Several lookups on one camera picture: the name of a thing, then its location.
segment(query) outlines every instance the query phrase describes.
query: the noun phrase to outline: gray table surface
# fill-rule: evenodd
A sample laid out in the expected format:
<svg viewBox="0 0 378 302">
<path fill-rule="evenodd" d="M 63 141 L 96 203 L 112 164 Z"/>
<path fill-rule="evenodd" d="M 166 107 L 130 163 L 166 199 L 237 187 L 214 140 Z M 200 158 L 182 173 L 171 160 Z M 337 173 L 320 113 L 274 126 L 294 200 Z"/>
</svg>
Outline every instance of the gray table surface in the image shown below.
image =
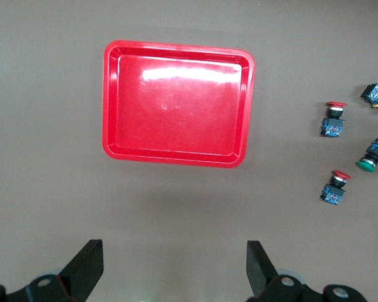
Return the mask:
<svg viewBox="0 0 378 302">
<path fill-rule="evenodd" d="M 242 48 L 257 64 L 236 169 L 117 161 L 101 146 L 113 40 Z M 0 284 L 23 287 L 102 238 L 88 301 L 245 301 L 246 241 L 317 291 L 378 301 L 378 1 L 0 1 Z M 319 136 L 347 102 L 340 138 Z M 353 179 L 320 201 L 332 170 Z"/>
</svg>

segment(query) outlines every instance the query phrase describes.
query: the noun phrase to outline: silver bolt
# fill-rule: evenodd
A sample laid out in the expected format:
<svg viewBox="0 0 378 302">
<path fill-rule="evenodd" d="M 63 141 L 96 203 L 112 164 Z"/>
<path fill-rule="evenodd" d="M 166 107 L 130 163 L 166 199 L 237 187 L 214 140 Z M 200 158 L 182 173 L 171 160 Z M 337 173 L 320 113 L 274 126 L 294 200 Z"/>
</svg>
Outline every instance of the silver bolt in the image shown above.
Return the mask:
<svg viewBox="0 0 378 302">
<path fill-rule="evenodd" d="M 343 288 L 334 288 L 333 293 L 339 298 L 348 298 L 348 293 Z"/>
<path fill-rule="evenodd" d="M 50 283 L 50 279 L 42 279 L 41 281 L 38 282 L 37 286 L 42 287 L 46 286 Z"/>
<path fill-rule="evenodd" d="M 294 281 L 289 277 L 282 278 L 282 283 L 286 286 L 294 286 Z"/>
</svg>

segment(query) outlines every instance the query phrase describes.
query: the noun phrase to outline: red tray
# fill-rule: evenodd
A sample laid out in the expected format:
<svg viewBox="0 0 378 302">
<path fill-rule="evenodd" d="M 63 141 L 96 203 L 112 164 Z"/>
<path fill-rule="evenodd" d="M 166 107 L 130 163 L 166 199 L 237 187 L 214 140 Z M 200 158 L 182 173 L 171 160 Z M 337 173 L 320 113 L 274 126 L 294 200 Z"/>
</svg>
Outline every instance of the red tray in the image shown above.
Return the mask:
<svg viewBox="0 0 378 302">
<path fill-rule="evenodd" d="M 236 167 L 245 157 L 255 69 L 243 50 L 112 42 L 103 56 L 105 152 Z"/>
</svg>

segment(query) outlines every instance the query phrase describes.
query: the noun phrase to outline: red plastic tray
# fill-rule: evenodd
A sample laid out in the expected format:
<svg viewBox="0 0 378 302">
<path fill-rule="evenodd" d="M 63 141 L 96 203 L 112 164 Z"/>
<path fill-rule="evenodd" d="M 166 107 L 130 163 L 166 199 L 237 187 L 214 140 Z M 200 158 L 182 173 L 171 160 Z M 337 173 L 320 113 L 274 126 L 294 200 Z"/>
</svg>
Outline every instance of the red plastic tray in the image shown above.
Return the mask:
<svg viewBox="0 0 378 302">
<path fill-rule="evenodd" d="M 239 165 L 255 69 L 243 50 L 112 42 L 103 56 L 105 152 L 123 160 Z"/>
</svg>

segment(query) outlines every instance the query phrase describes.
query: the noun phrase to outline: gray floor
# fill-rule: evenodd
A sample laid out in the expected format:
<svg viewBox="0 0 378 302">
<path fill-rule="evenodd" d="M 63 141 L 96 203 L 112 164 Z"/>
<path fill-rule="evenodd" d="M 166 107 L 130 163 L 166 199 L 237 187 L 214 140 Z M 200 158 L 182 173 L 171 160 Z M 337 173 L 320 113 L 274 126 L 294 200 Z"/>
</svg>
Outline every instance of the gray floor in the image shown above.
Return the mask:
<svg viewBox="0 0 378 302">
<path fill-rule="evenodd" d="M 0 1 L 0 284 L 14 291 L 102 238 L 89 301 L 245 301 L 246 241 L 315 290 L 378 301 L 378 1 Z M 101 147 L 113 40 L 243 48 L 257 75 L 237 169 L 123 162 Z M 328 101 L 348 103 L 338 139 Z M 320 201 L 332 170 L 353 179 Z"/>
</svg>

